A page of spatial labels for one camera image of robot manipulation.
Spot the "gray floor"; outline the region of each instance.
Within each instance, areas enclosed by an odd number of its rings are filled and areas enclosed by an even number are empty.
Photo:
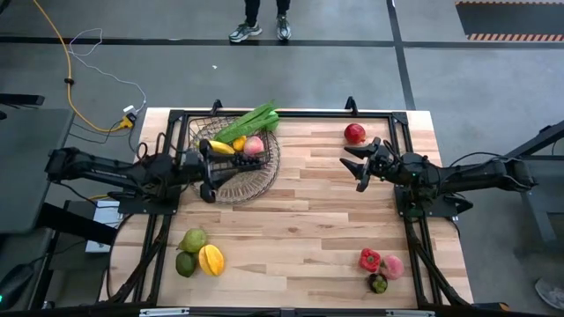
[[[102,27],[107,37],[224,40],[243,13],[241,0],[44,3],[66,37]],[[465,41],[454,1],[396,0],[396,6],[404,41]],[[274,1],[263,1],[261,39],[275,39],[274,13]],[[392,39],[384,0],[294,1],[289,19],[293,38],[299,40]],[[23,0],[0,17],[0,35],[53,36],[33,4]],[[564,50],[411,48],[405,55],[415,106],[431,111],[445,164],[472,151],[507,152],[564,119]],[[276,99],[284,107],[339,108],[353,95],[363,108],[405,109],[393,48],[101,46],[86,60],[139,83],[149,107],[203,107],[215,99],[225,107],[254,107]],[[67,107],[65,74],[58,45],[0,44],[2,92],[38,93],[46,97],[46,108]],[[74,101],[100,126],[111,125],[124,107],[141,101],[135,88],[79,63],[74,63],[74,74]],[[70,137],[67,145],[132,158],[125,138],[98,145]],[[556,152],[564,152],[564,143],[557,144]],[[109,189],[89,181],[74,185],[84,195]],[[564,259],[516,256],[515,250],[538,239],[519,196],[499,190],[467,196],[475,207],[461,216],[460,229],[475,301],[558,314],[540,301],[533,284],[540,276],[564,277],[558,270]],[[65,188],[52,187],[48,194],[52,203],[75,198]],[[69,277],[73,275],[82,279]],[[63,306],[93,302],[96,291],[74,289],[99,280],[95,270],[75,270],[57,276],[49,296]]]

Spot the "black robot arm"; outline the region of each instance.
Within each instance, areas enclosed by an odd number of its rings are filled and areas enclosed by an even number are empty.
[[[174,199],[179,187],[202,181],[200,196],[206,202],[214,203],[214,190],[235,173],[212,173],[210,163],[225,162],[232,156],[213,151],[209,142],[203,140],[199,152],[187,150],[183,157],[183,162],[176,164],[170,155],[155,153],[131,164],[100,158],[77,148],[63,148],[50,153],[45,172],[54,183],[75,179],[98,181],[126,189],[122,197],[152,203]]]
[[[360,181],[357,191],[366,189],[370,175],[410,188],[420,199],[483,188],[526,191],[535,185],[527,165],[516,158],[494,157],[481,164],[438,167],[417,153],[399,157],[387,141],[383,146],[380,142],[375,137],[367,146],[345,147],[357,158],[367,159],[364,164],[341,159]]]

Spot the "red pepper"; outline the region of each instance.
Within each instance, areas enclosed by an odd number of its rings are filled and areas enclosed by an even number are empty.
[[[359,265],[368,272],[374,273],[380,267],[380,260],[380,255],[376,251],[365,248],[360,252]]]

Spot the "wooden tabletop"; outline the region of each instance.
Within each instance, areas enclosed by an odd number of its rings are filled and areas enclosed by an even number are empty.
[[[154,151],[157,134],[167,127],[169,110],[147,109],[140,139],[149,145],[149,152]],[[439,165],[430,113],[407,114],[414,150]],[[358,193],[356,181],[338,161],[353,158],[343,151],[343,131],[352,122],[361,124],[369,139],[389,139],[385,120],[283,118],[275,133],[280,172],[264,195],[248,203],[222,205],[204,203],[187,190],[169,234],[159,305],[415,307],[404,224],[397,216],[392,185],[372,179],[368,189]],[[147,218],[132,217],[117,237],[111,260],[112,291],[139,261]],[[223,275],[207,276],[201,269],[190,278],[176,273],[176,246],[188,229],[196,227],[203,228],[209,243],[224,254]],[[444,219],[430,218],[429,231],[437,266],[459,294],[472,302],[455,227]],[[404,261],[404,276],[391,281],[384,294],[367,290],[367,272],[358,268],[364,247]],[[422,274],[430,299],[427,271],[423,269]],[[150,282],[151,276],[152,267],[145,281]]]

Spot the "sneaker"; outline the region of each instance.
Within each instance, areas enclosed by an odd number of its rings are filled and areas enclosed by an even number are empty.
[[[292,36],[292,30],[290,29],[290,23],[288,23],[286,15],[279,15],[276,17],[276,30],[279,40],[288,41],[288,39],[290,39],[290,36]]]
[[[541,278],[535,284],[538,295],[550,306],[564,310],[564,290]]]
[[[247,22],[239,24],[235,31],[229,34],[231,42],[239,43],[249,38],[249,36],[256,36],[263,32],[263,29],[255,23],[255,26],[249,26]]]

